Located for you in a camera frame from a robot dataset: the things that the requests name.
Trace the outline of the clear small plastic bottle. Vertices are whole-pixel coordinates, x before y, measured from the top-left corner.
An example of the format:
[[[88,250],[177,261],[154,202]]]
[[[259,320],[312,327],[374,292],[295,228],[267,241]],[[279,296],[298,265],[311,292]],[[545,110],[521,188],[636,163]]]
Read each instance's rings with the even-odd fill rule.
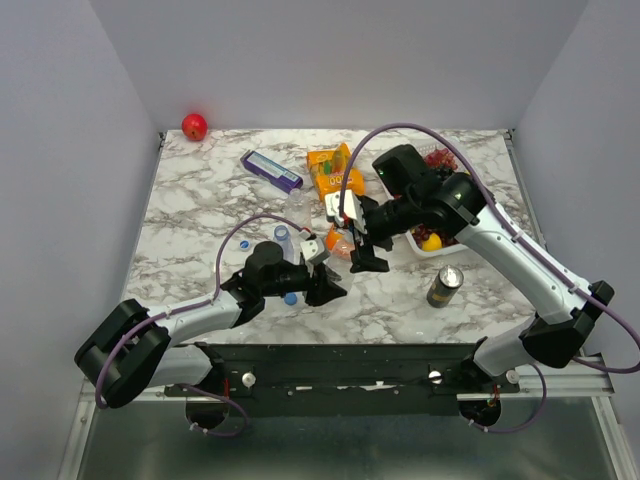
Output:
[[[351,253],[354,250],[355,250],[354,244],[345,236],[340,236],[333,244],[331,253],[333,256],[337,257],[340,260],[350,262]]]

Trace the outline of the plain blue bottle cap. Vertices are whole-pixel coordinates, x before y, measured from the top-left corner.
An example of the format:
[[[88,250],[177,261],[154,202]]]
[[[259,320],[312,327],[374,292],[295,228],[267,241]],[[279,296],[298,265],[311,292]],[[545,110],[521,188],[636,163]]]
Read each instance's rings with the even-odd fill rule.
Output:
[[[289,305],[289,306],[293,306],[297,303],[297,296],[295,293],[287,293],[284,297],[284,302]]]

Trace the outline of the blue tinted plastic bottle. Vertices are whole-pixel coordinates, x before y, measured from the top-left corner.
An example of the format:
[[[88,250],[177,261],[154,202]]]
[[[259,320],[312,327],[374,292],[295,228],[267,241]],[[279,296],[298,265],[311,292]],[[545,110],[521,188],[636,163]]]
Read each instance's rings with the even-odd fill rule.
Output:
[[[274,228],[273,241],[281,247],[283,252],[283,259],[290,263],[294,263],[295,249],[291,232],[286,225],[280,224]]]

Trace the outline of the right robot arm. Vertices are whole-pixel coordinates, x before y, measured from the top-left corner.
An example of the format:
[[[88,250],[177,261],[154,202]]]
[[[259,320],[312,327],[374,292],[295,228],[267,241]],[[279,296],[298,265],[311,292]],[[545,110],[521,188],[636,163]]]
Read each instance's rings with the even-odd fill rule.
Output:
[[[440,174],[411,145],[385,152],[373,167],[392,197],[379,204],[346,191],[341,217],[356,241],[353,271],[387,271],[374,249],[391,250],[393,236],[423,225],[480,255],[534,307],[523,325],[477,344],[459,370],[467,389],[483,391],[520,365],[560,369],[575,358],[614,296],[606,281],[589,282],[562,266],[484,196],[469,174]]]

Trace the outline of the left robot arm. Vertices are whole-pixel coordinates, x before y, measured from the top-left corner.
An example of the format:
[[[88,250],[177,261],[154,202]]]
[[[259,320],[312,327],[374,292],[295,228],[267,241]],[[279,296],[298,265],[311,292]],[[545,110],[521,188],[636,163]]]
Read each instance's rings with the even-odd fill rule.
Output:
[[[268,297],[301,293],[307,305],[317,307],[346,296],[325,263],[327,253],[313,242],[305,247],[312,261],[294,264],[278,244],[261,242],[218,292],[192,301],[155,309],[135,299],[119,303],[74,356],[95,388],[97,404],[120,408],[150,386],[177,383],[212,394],[221,385],[220,368],[198,348],[172,354],[177,345],[248,323],[264,310]]]

